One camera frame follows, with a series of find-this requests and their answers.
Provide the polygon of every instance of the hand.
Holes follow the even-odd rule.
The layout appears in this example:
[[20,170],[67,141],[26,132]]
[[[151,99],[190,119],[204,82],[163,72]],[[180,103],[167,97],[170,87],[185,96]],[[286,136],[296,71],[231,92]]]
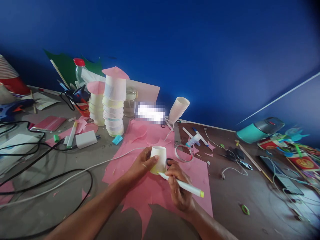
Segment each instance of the hand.
[[130,181],[139,181],[158,162],[159,156],[150,158],[152,147],[145,148],[126,172]]
[[174,160],[168,160],[168,164],[171,164],[171,167],[165,172],[165,174],[169,176],[168,182],[171,188],[171,199],[173,204],[180,211],[191,213],[195,209],[192,193],[180,188],[178,182],[176,181],[176,179],[179,179],[182,182],[192,185],[191,179],[181,170],[178,162]]

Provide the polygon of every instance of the person's left hand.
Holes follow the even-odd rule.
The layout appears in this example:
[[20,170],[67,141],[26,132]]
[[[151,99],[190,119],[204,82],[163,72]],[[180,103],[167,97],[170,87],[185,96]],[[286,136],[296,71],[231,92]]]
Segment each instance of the person's left hand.
[[150,158],[152,147],[145,148],[126,172],[130,181],[139,181],[158,162],[159,156]]

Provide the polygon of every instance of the gray desk surface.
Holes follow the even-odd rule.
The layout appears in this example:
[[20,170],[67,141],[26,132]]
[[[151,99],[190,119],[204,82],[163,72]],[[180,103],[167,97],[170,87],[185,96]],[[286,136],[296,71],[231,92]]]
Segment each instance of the gray desk surface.
[[[66,117],[67,119],[80,117],[79,112],[71,111],[64,103],[58,103],[43,111],[38,110],[38,114],[33,114],[32,108],[28,108],[26,113],[19,113],[16,119],[38,123],[49,115]],[[124,118],[125,128],[128,121],[127,118]],[[66,121],[58,130],[64,131],[72,127],[72,125],[73,122]],[[186,134],[181,131],[182,126],[185,126],[189,131],[191,131],[192,127],[190,124],[180,124],[179,129],[175,126],[175,140],[177,143],[181,143],[181,141],[185,143],[187,140]],[[197,129],[201,134],[204,134],[204,132],[202,132],[203,128],[199,129],[197,127]],[[21,124],[19,128],[2,136],[0,138],[0,144],[16,133],[25,132],[27,132],[25,125]],[[14,188],[16,190],[26,188],[65,171],[74,168],[87,168],[111,159],[117,152],[119,146],[111,144],[113,138],[108,135],[105,127],[99,127],[96,134],[101,136],[98,143],[82,150],[67,153],[57,151],[50,152],[28,171],[16,177],[13,180]],[[218,143],[223,142],[226,146],[227,144],[230,146],[234,144],[233,133],[218,129],[208,129],[208,134],[211,139],[218,141]],[[53,134],[48,133],[46,139],[52,136]],[[243,147],[251,154],[257,152],[255,146],[243,145]],[[42,146],[41,151],[29,158],[25,163],[17,165],[5,178],[10,177],[22,169],[46,149],[48,148]],[[240,240],[300,239],[301,234],[298,234],[294,229],[298,230],[298,232],[304,236],[311,236],[311,232],[314,232],[314,229],[310,226],[305,226],[305,224],[292,219],[292,212],[290,212],[280,199],[270,193],[268,184],[266,184],[267,180],[258,171],[250,172],[249,178],[233,173],[231,170],[226,172],[227,179],[222,181],[218,177],[221,170],[225,167],[234,167],[234,165],[218,155],[223,153],[219,149],[214,151],[214,161],[212,157],[204,154],[204,152],[208,150],[205,146],[198,147],[198,149],[200,150],[199,154],[202,156],[202,160],[209,160],[211,162],[208,172],[210,173],[209,181],[214,217]],[[91,197],[89,197],[88,200],[107,188],[108,184],[101,181],[106,166],[107,164],[103,164],[102,166],[92,169],[94,182]],[[69,176],[62,177],[50,184],[24,194],[16,194],[12,200],[21,200],[34,196],[52,188]],[[65,217],[70,215],[81,202],[82,189],[87,191],[89,186],[89,175],[82,174],[61,186],[59,189],[37,199],[0,209],[0,238],[16,238],[31,235],[61,222]],[[53,193],[57,191],[59,191],[58,194],[53,197]],[[319,201],[311,190],[308,190],[307,196]],[[251,216],[246,216],[239,211],[237,201],[242,201],[247,204],[251,203],[252,207],[249,208]],[[153,210],[153,214],[144,239],[199,239],[195,229],[185,220],[163,209],[159,205],[151,205],[150,207]],[[303,206],[299,206],[299,208],[303,209],[304,212],[309,211],[306,207],[303,208]],[[311,208],[314,211],[319,210],[317,206],[311,206]],[[119,206],[114,211],[97,236],[97,239],[141,239],[141,219],[139,214],[134,209],[127,209],[121,213],[121,209],[122,206]],[[294,229],[288,227],[284,221],[289,222],[290,226],[293,226]]]

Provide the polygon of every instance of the teal container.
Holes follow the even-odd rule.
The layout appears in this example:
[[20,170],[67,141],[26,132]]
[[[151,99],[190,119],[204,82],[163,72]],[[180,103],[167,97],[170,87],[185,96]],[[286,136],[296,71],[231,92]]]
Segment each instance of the teal container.
[[241,129],[236,134],[239,139],[246,143],[254,143],[262,138],[270,136],[270,134],[260,131],[253,123],[244,129]]
[[283,128],[284,122],[279,118],[269,117],[256,123],[252,123],[236,133],[237,137],[246,143],[254,143]]

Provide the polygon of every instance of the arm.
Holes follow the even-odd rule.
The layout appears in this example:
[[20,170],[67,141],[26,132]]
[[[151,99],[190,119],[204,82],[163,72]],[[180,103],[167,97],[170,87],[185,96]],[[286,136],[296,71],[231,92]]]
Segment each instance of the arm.
[[94,239],[127,192],[158,161],[159,157],[150,158],[150,153],[151,147],[145,148],[122,177],[63,221],[46,237],[46,240]]
[[214,220],[203,208],[193,200],[192,193],[179,187],[176,178],[192,184],[191,179],[179,167],[178,162],[168,160],[171,164],[169,170],[165,173],[169,177],[171,188],[171,198],[174,205],[186,214],[187,220],[195,227],[203,240],[237,240],[237,238]]

